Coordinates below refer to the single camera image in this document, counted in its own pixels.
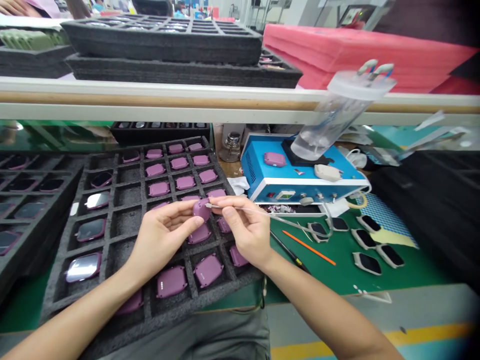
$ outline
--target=blue machine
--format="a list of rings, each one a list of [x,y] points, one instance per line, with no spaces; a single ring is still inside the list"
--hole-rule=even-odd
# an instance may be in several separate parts
[[[318,178],[313,167],[292,166],[287,156],[284,167],[265,164],[264,154],[267,152],[285,155],[282,141],[290,137],[285,134],[249,134],[240,161],[250,184],[250,200],[257,204],[297,205],[302,198],[310,197],[313,199],[312,204],[329,203],[369,186],[364,175],[335,146],[324,154],[326,158],[333,160],[331,166],[343,172],[341,179],[335,182]]]

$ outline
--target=yellow paper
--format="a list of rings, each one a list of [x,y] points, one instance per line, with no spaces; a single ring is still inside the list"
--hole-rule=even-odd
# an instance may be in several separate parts
[[[385,230],[383,227],[379,232],[371,233],[370,236],[377,243],[406,245],[412,248],[416,248],[414,242],[408,236]]]

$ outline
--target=yellow floor line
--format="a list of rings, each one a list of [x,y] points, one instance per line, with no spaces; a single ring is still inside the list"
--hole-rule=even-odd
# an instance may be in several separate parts
[[[396,347],[419,343],[429,343],[447,339],[462,338],[468,335],[473,328],[472,324],[448,324],[440,326],[407,329],[406,334],[401,331],[385,333],[385,336]],[[324,342],[310,342],[271,349],[272,360],[297,360],[332,356],[334,353]]]

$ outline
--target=forearm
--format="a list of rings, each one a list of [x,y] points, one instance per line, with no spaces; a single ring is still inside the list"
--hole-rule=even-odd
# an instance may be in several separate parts
[[[144,281],[125,266],[45,323],[2,360],[77,359]]]
[[[341,296],[273,252],[261,270],[339,359],[402,359],[388,339]]]

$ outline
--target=gray pants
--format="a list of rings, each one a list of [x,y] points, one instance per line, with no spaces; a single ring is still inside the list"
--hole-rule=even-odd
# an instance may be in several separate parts
[[[270,360],[267,310],[194,314],[102,359]]]

